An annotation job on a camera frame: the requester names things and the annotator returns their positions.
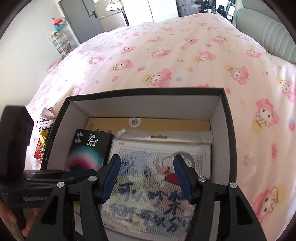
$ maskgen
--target black door handle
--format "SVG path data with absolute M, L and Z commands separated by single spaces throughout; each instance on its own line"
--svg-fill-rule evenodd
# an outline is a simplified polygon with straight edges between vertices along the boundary
M 93 14 L 91 14 L 90 16 L 94 15 L 95 18 L 97 18 L 98 16 L 96 15 L 96 12 L 93 11 Z

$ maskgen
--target silver bolt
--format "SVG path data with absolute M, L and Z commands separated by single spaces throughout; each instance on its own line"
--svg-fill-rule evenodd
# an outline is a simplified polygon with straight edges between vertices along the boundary
M 236 184 L 236 183 L 230 183 L 229 186 L 230 186 L 231 188 L 237 188 L 237 184 Z
M 64 182 L 59 182 L 59 183 L 57 184 L 57 187 L 58 187 L 58 188 L 62 188 L 63 186 L 65 186 L 65 183 L 64 183 Z
M 204 183 L 207 179 L 204 176 L 199 176 L 198 180 L 202 183 Z
M 90 176 L 90 177 L 89 177 L 89 181 L 90 181 L 90 182 L 94 182 L 95 180 L 96 180 L 96 176 Z

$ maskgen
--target cartoon print bedspread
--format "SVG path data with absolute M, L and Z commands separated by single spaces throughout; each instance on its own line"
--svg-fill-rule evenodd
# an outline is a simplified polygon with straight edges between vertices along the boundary
M 295 67 L 214 14 L 143 23 L 100 34 L 72 51 L 42 82 L 27 109 L 55 115 L 67 96 L 127 88 L 222 87 L 237 144 L 237 182 L 268 241 L 296 210 Z M 32 135 L 26 167 L 33 158 Z

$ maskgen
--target white cabinet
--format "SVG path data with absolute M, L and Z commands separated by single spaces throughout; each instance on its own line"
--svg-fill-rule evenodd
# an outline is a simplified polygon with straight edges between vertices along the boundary
M 176 0 L 148 0 L 154 22 L 178 17 Z
M 131 26 L 178 17 L 176 0 L 121 0 Z
M 148 0 L 121 0 L 131 26 L 153 22 Z

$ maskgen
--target upholstered headboard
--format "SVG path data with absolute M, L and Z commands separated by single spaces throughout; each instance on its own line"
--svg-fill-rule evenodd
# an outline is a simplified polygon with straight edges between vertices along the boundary
M 277 15 L 261 0 L 236 0 L 233 24 L 270 54 L 296 63 L 296 45 L 292 37 Z

